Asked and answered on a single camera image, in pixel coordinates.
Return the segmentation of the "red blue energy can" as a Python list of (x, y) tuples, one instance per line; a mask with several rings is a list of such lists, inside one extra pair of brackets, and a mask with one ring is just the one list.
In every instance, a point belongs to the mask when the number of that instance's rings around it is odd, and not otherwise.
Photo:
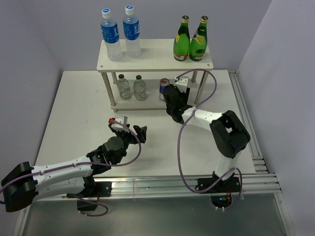
[(162, 78), (159, 82), (159, 99), (162, 101), (164, 101), (163, 93), (168, 88), (169, 84), (170, 81), (167, 78)]

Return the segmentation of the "clear green cap bottle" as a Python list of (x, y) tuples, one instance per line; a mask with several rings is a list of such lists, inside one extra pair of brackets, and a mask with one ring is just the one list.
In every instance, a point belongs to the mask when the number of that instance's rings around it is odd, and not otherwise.
[(133, 83), (134, 96), (138, 101), (144, 101), (146, 99), (146, 84), (142, 80), (141, 75), (136, 76), (136, 80)]

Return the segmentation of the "blue label water bottle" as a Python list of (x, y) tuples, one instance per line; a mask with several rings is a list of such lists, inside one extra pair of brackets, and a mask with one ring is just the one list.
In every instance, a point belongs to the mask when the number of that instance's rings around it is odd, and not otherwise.
[(123, 29), (126, 41), (126, 53), (131, 58), (141, 56), (139, 19), (135, 15), (132, 5), (125, 7)]
[(107, 56), (111, 61), (120, 61), (123, 53), (120, 45), (118, 24), (112, 18), (111, 10), (104, 8), (101, 11), (102, 22), (100, 23), (103, 40), (107, 49)]

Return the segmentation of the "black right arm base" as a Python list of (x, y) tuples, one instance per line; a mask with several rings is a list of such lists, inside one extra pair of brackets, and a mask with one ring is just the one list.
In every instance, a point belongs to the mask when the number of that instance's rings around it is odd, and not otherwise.
[[(217, 179), (217, 176), (198, 178), (197, 185), (194, 189), (197, 191), (205, 190), (206, 188), (210, 187)], [(206, 193), (210, 194), (211, 202), (215, 207), (226, 208), (230, 207), (233, 203), (232, 194), (239, 194), (242, 191), (242, 184), (242, 180), (232, 175), (227, 180), (220, 180)]]

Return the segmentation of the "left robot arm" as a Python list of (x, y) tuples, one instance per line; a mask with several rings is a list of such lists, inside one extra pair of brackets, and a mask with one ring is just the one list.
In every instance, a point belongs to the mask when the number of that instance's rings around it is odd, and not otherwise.
[(135, 125), (119, 131), (109, 125), (114, 137), (88, 154), (71, 161), (46, 166), (31, 166), (29, 162), (18, 164), (1, 181), (0, 192), (6, 212), (15, 212), (28, 207), (34, 201), (55, 195), (86, 198), (96, 190), (95, 175), (112, 167), (122, 166), (130, 144), (146, 142), (147, 127)]

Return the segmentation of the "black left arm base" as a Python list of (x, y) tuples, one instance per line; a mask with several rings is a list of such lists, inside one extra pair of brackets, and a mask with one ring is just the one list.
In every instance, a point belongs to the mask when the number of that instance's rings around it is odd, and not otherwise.
[(112, 190), (112, 182), (101, 181), (96, 182), (95, 186), (85, 188), (78, 194), (67, 194), (69, 199), (77, 199), (77, 209), (79, 212), (89, 215), (88, 212), (95, 211), (101, 204), (100, 198), (110, 197)]

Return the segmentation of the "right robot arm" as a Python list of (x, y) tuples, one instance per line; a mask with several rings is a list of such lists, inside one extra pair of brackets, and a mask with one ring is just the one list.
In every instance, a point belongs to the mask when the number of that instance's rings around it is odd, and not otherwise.
[(179, 173), (185, 186), (185, 180), (181, 165), (181, 136), (186, 125), (193, 125), (212, 133), (218, 151), (221, 154), (212, 177), (211, 185), (217, 191), (225, 191), (233, 180), (236, 164), (240, 153), (246, 148), (251, 137), (239, 120), (238, 116), (231, 110), (224, 113), (214, 113), (198, 109), (188, 105), (189, 88), (181, 92), (176, 86), (170, 84), (163, 92), (166, 103), (166, 112), (176, 123), (181, 124), (177, 138), (177, 161)]

